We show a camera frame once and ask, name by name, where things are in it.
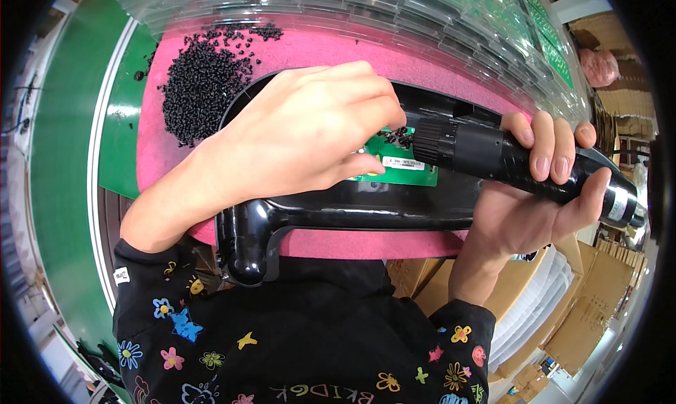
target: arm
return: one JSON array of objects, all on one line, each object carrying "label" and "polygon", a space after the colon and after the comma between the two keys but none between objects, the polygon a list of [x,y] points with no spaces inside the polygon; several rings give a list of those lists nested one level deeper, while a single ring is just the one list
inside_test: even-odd
[{"label": "arm", "polygon": [[[503,116],[500,129],[509,130],[531,149],[531,175],[565,184],[575,159],[575,140],[589,148],[596,142],[594,126],[580,123],[575,135],[562,118],[538,112],[529,125],[515,112]],[[448,280],[448,299],[482,306],[509,258],[532,253],[598,220],[611,171],[598,170],[585,182],[580,197],[560,206],[494,181],[484,181],[474,223]]]},{"label": "arm", "polygon": [[284,71],[140,195],[120,237],[159,253],[192,225],[243,201],[384,173],[374,156],[352,152],[383,127],[405,124],[392,84],[365,61]]}]

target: green circuit board in tray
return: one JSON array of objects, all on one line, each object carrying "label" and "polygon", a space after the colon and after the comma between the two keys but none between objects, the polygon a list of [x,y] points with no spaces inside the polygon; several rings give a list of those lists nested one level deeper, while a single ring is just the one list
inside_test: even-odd
[{"label": "green circuit board in tray", "polygon": [[[407,128],[407,134],[413,134],[414,128]],[[369,153],[383,163],[383,175],[361,175],[348,181],[383,182],[387,184],[404,184],[407,186],[435,187],[439,168],[413,158],[413,150],[394,144],[385,144],[384,137],[373,136],[357,153]]]}]

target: pink work surface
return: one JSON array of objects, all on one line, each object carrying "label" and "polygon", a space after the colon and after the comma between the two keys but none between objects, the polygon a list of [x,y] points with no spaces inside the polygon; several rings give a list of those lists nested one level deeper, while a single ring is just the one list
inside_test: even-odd
[{"label": "pink work surface", "polygon": [[[437,90],[461,99],[504,113],[520,111],[514,104],[489,91],[479,83],[462,77],[421,58],[410,56],[369,42],[355,43],[354,39],[331,36],[317,31],[286,31],[281,40],[263,42],[261,37],[243,32],[245,38],[253,37],[251,47],[253,79],[275,70],[336,65],[363,59],[371,63],[379,75],[417,86]],[[237,42],[230,41],[229,49]],[[159,43],[155,59],[148,74],[140,110],[137,140],[137,181],[143,191],[153,182],[180,163],[194,149],[179,148],[176,138],[164,130],[162,102],[164,96],[158,86],[166,84],[168,68],[179,56],[183,36],[165,34]],[[256,59],[262,62],[255,64]],[[207,244],[215,245],[213,219],[200,222],[189,234]],[[438,231],[383,232],[383,231],[333,231],[292,230],[283,239],[280,254],[323,259],[410,259],[455,255],[460,250],[466,232]]]}]

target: pile of black screws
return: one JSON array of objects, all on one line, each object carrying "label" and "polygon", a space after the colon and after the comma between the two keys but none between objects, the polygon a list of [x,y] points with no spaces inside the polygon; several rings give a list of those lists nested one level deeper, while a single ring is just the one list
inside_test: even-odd
[{"label": "pile of black screws", "polygon": [[268,23],[265,25],[265,27],[252,27],[249,29],[249,34],[257,34],[258,36],[263,37],[264,42],[268,41],[268,39],[275,39],[276,42],[284,33],[282,33],[282,30],[276,28],[272,23]]},{"label": "pile of black screws", "polygon": [[408,150],[411,144],[413,144],[413,136],[407,134],[406,131],[406,127],[401,127],[397,131],[379,131],[378,136],[384,137],[385,144],[394,144],[396,142],[397,146]]},{"label": "pile of black screws", "polygon": [[[255,29],[250,28],[244,24],[215,25],[203,27],[206,32],[201,35],[183,38],[187,48],[179,50],[179,57],[169,66],[169,80],[161,87],[165,130],[179,140],[179,147],[195,147],[200,139],[215,134],[225,110],[251,83],[251,77],[247,75],[253,74],[250,58],[253,52],[249,57],[238,59],[236,54],[217,47],[219,37],[222,37],[220,45],[229,46],[228,41],[244,40],[241,31]],[[274,27],[260,29],[274,29],[276,39],[282,34]],[[246,47],[252,41],[247,39]],[[237,43],[235,47],[240,49],[241,44]]]}]

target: electric screwdriver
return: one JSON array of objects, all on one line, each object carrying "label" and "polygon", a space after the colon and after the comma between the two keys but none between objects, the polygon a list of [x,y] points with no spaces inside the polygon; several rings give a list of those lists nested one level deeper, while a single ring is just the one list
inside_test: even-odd
[{"label": "electric screwdriver", "polygon": [[[538,182],[531,176],[530,150],[521,146],[510,132],[457,119],[420,119],[412,144],[413,157],[419,162],[500,181],[560,205],[578,197],[587,178],[608,166],[582,155],[576,148],[575,163],[565,184],[555,184],[550,178]],[[636,213],[640,208],[636,195],[636,186],[620,171],[613,171],[600,221],[620,229],[643,226],[644,217]]]}]

